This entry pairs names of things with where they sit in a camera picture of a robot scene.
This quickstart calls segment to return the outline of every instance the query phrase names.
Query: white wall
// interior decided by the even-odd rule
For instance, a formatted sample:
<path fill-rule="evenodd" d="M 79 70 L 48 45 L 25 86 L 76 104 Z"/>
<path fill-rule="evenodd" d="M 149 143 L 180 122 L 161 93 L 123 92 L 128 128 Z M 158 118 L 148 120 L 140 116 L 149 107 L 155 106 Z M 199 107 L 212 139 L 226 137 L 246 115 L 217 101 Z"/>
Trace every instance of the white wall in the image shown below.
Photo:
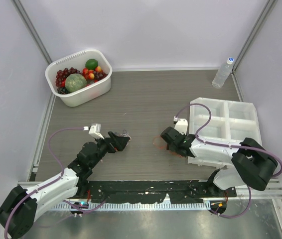
<path fill-rule="evenodd" d="M 53 60 L 97 48 L 116 69 L 218 67 L 266 0 L 21 0 Z"/>
<path fill-rule="evenodd" d="M 29 173 L 50 96 L 46 66 L 12 3 L 0 0 L 0 205 Z"/>
<path fill-rule="evenodd" d="M 244 101 L 255 104 L 266 149 L 282 159 L 282 0 L 238 68 Z"/>

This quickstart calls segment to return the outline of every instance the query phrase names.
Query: bottle cap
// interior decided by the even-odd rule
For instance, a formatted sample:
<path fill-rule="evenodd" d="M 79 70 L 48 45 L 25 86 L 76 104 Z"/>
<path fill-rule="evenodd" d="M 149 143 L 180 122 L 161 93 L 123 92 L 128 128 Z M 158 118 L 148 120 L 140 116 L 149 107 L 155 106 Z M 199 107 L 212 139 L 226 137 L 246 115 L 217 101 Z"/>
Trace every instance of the bottle cap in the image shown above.
<path fill-rule="evenodd" d="M 229 65 L 232 65 L 234 62 L 234 58 L 230 57 L 229 59 L 227 59 L 226 63 Z"/>

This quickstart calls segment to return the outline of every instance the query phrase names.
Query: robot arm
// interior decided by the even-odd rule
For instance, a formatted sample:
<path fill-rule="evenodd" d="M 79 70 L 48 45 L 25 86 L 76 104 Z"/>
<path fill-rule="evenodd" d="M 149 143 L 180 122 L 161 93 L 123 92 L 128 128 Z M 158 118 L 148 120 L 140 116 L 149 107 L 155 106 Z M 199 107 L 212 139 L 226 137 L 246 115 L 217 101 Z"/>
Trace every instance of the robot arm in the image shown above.
<path fill-rule="evenodd" d="M 100 134 L 100 124 L 93 124 L 91 127 L 85 127 L 84 130 L 89 130 L 89 135 L 94 137 L 97 143 L 85 143 L 76 159 L 64 170 L 62 178 L 42 190 L 38 189 L 59 178 L 60 174 L 26 189 L 17 186 L 3 202 L 0 207 L 0 224 L 5 227 L 17 203 L 29 193 L 38 190 L 37 193 L 26 199 L 9 222 L 8 233 L 13 239 L 26 234 L 33 223 L 54 205 L 73 196 L 83 196 L 87 192 L 87 179 L 97 163 L 106 153 L 123 151 L 130 140 L 127 136 L 117 136 L 112 132 L 108 132 L 109 137 L 104 138 Z"/>
<path fill-rule="evenodd" d="M 278 165 L 277 161 L 254 150 L 237 149 L 231 147 L 220 147 L 205 144 L 196 139 L 195 135 L 188 134 L 187 120 L 179 119 L 174 128 L 168 127 L 161 134 L 167 143 L 167 149 L 187 157 L 198 157 L 205 162 L 221 162 L 221 167 L 227 169 L 216 170 L 208 181 L 210 193 L 217 193 L 230 187 L 248 185 L 253 189 L 263 191 L 273 176 Z M 245 138 L 243 142 L 232 143 L 263 149 L 255 140 Z"/>

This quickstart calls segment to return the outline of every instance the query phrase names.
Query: white plastic basket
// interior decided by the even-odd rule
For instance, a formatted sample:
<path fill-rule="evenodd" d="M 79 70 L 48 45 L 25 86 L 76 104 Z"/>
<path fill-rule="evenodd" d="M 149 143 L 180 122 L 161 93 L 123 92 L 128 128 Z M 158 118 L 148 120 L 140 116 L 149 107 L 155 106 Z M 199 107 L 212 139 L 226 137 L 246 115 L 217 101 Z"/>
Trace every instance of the white plastic basket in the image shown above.
<path fill-rule="evenodd" d="M 67 95 L 59 94 L 55 85 L 57 72 L 65 68 L 70 69 L 71 67 L 76 68 L 77 70 L 82 72 L 83 68 L 85 68 L 86 61 L 91 58 L 96 59 L 98 61 L 98 65 L 101 66 L 103 71 L 108 75 L 102 80 L 76 92 Z M 84 50 L 61 58 L 57 61 L 52 62 L 47 67 L 45 72 L 46 79 L 53 94 L 58 96 L 67 106 L 70 107 L 81 105 L 108 92 L 111 88 L 111 74 L 112 67 L 110 66 L 104 55 L 98 50 Z"/>
<path fill-rule="evenodd" d="M 242 142 L 246 137 L 249 137 L 262 145 L 257 112 L 252 103 L 208 98 L 197 98 L 191 103 L 204 104 L 212 113 L 211 121 L 199 132 L 200 136 L 207 140 L 215 139 L 224 143 Z M 189 133 L 195 134 L 208 119 L 209 114 L 204 107 L 191 106 Z M 219 168 L 223 163 L 215 160 L 217 156 L 217 154 L 212 155 L 213 162 L 209 162 L 207 158 L 188 157 L 188 163 Z"/>

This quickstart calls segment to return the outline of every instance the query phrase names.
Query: wooden tabletop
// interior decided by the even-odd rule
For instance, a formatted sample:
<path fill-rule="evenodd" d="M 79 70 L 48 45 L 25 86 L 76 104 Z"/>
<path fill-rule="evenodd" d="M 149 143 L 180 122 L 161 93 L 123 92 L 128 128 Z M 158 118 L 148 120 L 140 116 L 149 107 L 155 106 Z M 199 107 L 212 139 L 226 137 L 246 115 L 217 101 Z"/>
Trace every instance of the wooden tabletop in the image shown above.
<path fill-rule="evenodd" d="M 50 135 L 61 128 L 91 123 L 101 124 L 103 136 L 108 131 L 122 133 L 125 129 L 132 140 L 123 152 L 106 154 L 90 180 L 207 179 L 215 168 L 187 164 L 185 158 L 156 148 L 153 139 L 173 126 L 173 116 L 195 98 L 239 100 L 231 77 L 221 89 L 212 87 L 215 74 L 215 70 L 114 72 L 110 91 L 96 99 L 70 108 L 57 98 L 36 181 L 60 172 L 47 148 Z M 88 141 L 94 140 L 87 131 L 65 131 L 53 138 L 51 146 L 66 167 Z M 155 142 L 163 145 L 160 138 Z"/>

